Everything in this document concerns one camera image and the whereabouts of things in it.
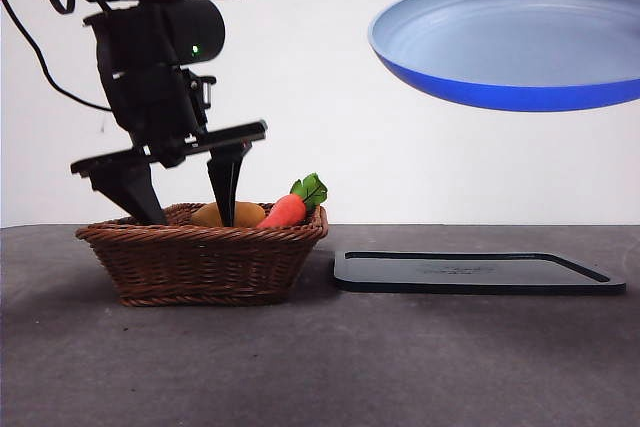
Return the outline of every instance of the orange carrot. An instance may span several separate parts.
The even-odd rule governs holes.
[[[325,200],[327,200],[327,187],[314,172],[307,175],[304,180],[296,180],[289,194],[273,204],[269,215],[256,227],[296,225]]]
[[[307,214],[307,207],[298,194],[287,194],[281,197],[273,207],[269,215],[256,227],[284,227],[295,225],[304,220]]]

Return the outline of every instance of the black tray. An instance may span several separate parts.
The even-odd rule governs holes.
[[[622,294],[620,279],[544,253],[336,252],[338,287],[354,292]]]

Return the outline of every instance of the brown basket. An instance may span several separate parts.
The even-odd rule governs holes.
[[[204,204],[165,209],[169,225],[125,218],[78,229],[128,306],[262,305],[282,302],[315,243],[328,233],[326,212],[300,225],[264,229],[189,225]],[[272,204],[261,204],[267,211]]]

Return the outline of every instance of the blue plate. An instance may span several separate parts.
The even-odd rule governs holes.
[[[402,81],[460,104],[548,112],[640,98],[640,0],[401,0],[369,42]]]

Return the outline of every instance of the gray table surface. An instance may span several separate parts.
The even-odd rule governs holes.
[[[332,225],[287,303],[131,308],[74,226],[2,231],[2,425],[640,425],[640,227]],[[337,290],[336,250],[543,251],[625,295]]]

